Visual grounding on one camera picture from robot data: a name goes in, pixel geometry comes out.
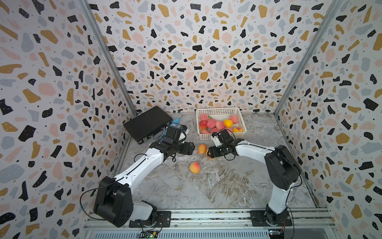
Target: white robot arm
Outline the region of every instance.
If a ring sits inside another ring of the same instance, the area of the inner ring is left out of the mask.
[[[131,194],[138,184],[158,165],[175,153],[192,155],[195,146],[192,142],[174,140],[184,138],[183,129],[168,127],[162,141],[155,141],[145,154],[132,166],[113,179],[105,177],[100,182],[94,212],[121,227],[128,220],[141,220],[142,224],[152,225],[156,219],[157,207],[148,202],[134,202]],[[290,189],[295,185],[301,169],[285,146],[265,147],[233,139],[227,130],[213,133],[211,139],[215,146],[210,147],[211,158],[234,155],[247,156],[267,165],[270,179],[274,184],[272,195],[266,206],[266,221],[277,225],[287,215],[286,200]]]

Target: marble floor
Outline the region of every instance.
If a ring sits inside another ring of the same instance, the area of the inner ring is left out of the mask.
[[[160,209],[181,208],[265,208],[272,192],[272,183],[267,168],[259,161],[237,156],[233,161],[224,157],[209,160],[205,154],[199,155],[197,147],[206,144],[213,146],[212,140],[199,139],[194,114],[174,114],[180,123],[189,127],[187,141],[194,142],[193,155],[177,155],[176,162],[168,158],[155,168],[133,193],[134,201],[145,200]],[[247,128],[244,139],[264,145],[286,145],[280,128],[273,115],[244,114]],[[144,153],[151,139],[141,145],[131,140],[122,171],[133,164],[138,153]],[[191,163],[197,161],[201,167],[199,174],[189,170]],[[309,191],[303,184],[289,196],[291,208],[313,208]]]

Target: white basket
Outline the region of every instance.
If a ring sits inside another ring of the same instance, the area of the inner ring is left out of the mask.
[[[211,133],[200,133],[199,118],[201,114],[207,114],[216,120],[222,121],[224,121],[225,119],[229,119],[229,117],[233,114],[237,115],[239,117],[239,122],[237,124],[232,125],[232,129],[235,127],[241,127],[243,129],[243,132],[233,132],[233,135],[236,138],[240,138],[247,132],[247,128],[245,127],[243,117],[241,116],[240,110],[237,107],[196,109],[196,127],[200,140],[210,140],[212,135]]]

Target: terrazzo wallpaper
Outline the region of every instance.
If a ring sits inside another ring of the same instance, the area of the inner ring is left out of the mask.
[[[0,237],[79,238],[130,117],[74,1],[0,1]],[[83,197],[87,211],[94,192]]]
[[[342,238],[381,238],[381,4],[343,2],[278,115]]]
[[[272,113],[331,0],[88,0],[138,112]]]

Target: mounting plate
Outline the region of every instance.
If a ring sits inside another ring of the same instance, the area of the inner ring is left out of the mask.
[[[252,226],[270,226],[266,222],[265,210],[253,210],[249,212],[251,215]],[[285,226],[292,226],[292,220],[290,219],[289,213],[284,218]],[[276,226],[284,226],[283,223],[279,223]]]
[[[171,211],[158,211],[157,212],[157,219],[160,219],[158,220],[158,225],[156,226],[156,228],[160,228],[161,227],[161,221],[163,222],[163,226],[164,228],[169,228],[170,227],[170,222],[171,222]],[[145,228],[152,228],[152,226],[145,226],[145,225],[142,225],[143,226],[143,229]],[[141,224],[139,223],[138,220],[134,220],[134,221],[130,221],[129,223],[129,227],[130,228],[141,228]]]

